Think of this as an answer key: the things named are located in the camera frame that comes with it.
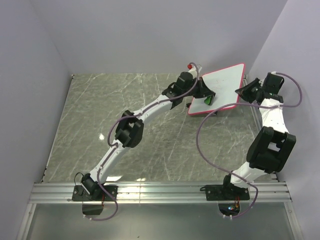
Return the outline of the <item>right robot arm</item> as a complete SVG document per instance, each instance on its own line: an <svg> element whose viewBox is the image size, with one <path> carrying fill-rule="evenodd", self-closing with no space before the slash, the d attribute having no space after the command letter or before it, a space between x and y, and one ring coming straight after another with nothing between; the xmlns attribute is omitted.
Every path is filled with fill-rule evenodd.
<svg viewBox="0 0 320 240"><path fill-rule="evenodd" d="M225 176L220 188L222 197L232 200L257 178L280 172L286 164L297 138L285 125L284 100L279 91L285 80L276 72L269 72L264 81L256 78L248 85L235 90L247 103L257 103L262 127L250 145L246 161Z"/></svg>

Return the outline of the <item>aluminium mounting rail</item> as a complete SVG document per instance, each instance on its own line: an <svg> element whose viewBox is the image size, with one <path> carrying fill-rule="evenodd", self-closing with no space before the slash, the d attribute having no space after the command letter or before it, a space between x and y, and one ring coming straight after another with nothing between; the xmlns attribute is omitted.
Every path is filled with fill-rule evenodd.
<svg viewBox="0 0 320 240"><path fill-rule="evenodd" d="M206 182L115 182L119 204L202 204ZM292 198L284 182L258 182L257 203L286 203ZM75 204L73 183L39 183L32 188L30 204Z"/></svg>

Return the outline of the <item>pink framed whiteboard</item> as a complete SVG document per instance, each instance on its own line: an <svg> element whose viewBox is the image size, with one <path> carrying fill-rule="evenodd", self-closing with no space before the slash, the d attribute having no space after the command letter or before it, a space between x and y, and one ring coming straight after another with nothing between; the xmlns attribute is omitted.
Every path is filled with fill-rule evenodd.
<svg viewBox="0 0 320 240"><path fill-rule="evenodd" d="M235 90L243 86L245 68L244 63L239 63L203 74L203 82L215 92L215 96L211 104L206 104L204 97L193 98L188 114L190 116L206 114L224 105L239 102L240 97Z"/></svg>

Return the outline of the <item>green whiteboard eraser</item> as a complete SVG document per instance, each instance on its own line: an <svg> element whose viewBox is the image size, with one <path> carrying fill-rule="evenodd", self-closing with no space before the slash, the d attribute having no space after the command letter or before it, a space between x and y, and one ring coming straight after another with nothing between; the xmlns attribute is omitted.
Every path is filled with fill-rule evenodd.
<svg viewBox="0 0 320 240"><path fill-rule="evenodd" d="M211 106L213 103L215 96L214 95L209 95L205 98L205 100L203 101L206 105Z"/></svg>

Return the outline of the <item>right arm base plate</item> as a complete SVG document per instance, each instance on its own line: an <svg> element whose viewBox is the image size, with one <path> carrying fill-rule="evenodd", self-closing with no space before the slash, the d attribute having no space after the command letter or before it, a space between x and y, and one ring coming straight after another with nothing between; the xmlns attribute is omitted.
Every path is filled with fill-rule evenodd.
<svg viewBox="0 0 320 240"><path fill-rule="evenodd" d="M205 192L207 201L247 201L250 199L250 193L247 188L236 186L223 186L220 184L209 184L199 189Z"/></svg>

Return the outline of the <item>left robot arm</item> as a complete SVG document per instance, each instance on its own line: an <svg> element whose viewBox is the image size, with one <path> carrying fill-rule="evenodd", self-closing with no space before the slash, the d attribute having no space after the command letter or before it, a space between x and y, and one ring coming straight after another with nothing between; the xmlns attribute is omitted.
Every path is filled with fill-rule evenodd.
<svg viewBox="0 0 320 240"><path fill-rule="evenodd" d="M150 104L136 111L126 110L121 118L111 127L115 130L113 142L107 136L109 150L89 173L83 175L80 185L83 195L89 201L96 201L102 195L102 183L115 163L131 148L136 147L143 137L144 127L158 115L172 110L184 97L209 100L212 103L216 93L210 90L197 73L182 72L161 95Z"/></svg>

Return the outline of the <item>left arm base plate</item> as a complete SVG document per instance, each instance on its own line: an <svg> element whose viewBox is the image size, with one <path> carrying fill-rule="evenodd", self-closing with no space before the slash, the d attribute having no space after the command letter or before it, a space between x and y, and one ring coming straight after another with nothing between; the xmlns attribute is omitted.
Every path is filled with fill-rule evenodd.
<svg viewBox="0 0 320 240"><path fill-rule="evenodd" d="M118 187L116 185L104 185L104 190L99 186L94 190L93 195L90 195L81 185L76 185L73 189L71 200L73 202L112 202L112 198L117 198Z"/></svg>

